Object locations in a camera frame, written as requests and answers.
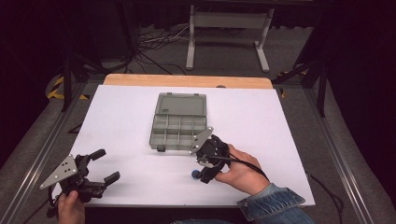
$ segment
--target denim jacket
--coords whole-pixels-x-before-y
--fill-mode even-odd
[[[270,224],[312,224],[314,221],[298,207],[305,199],[291,189],[279,188],[270,184],[267,188],[256,195],[252,195],[237,202],[247,221],[254,223]],[[228,221],[218,219],[189,219],[176,221],[175,224],[231,224]]]

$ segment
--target person's hand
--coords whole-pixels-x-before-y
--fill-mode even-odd
[[[246,152],[235,149],[233,145],[228,146],[230,148],[230,153],[236,158],[241,161],[250,162],[261,169],[256,158],[250,156]],[[230,170],[227,173],[219,173],[216,175],[215,179],[250,195],[259,193],[270,184],[263,175],[247,167],[245,164],[236,161],[231,162]]]
[[[84,224],[84,203],[78,198],[78,192],[72,190],[69,195],[62,194],[58,201],[59,224]]]

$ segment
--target gray plastic box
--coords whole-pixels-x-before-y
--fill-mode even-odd
[[[206,95],[163,92],[158,97],[149,144],[152,149],[191,150],[206,130]]]

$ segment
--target denim sleeve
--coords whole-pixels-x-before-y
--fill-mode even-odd
[[[314,223],[312,219],[298,207],[305,199],[291,189],[279,188],[270,184],[256,195],[239,201],[247,221],[256,223]]]

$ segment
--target small blue object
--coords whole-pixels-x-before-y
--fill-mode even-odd
[[[193,178],[193,179],[199,179],[199,178],[198,178],[199,173],[200,173],[200,172],[197,171],[197,170],[192,171],[192,173],[191,173],[192,178]]]

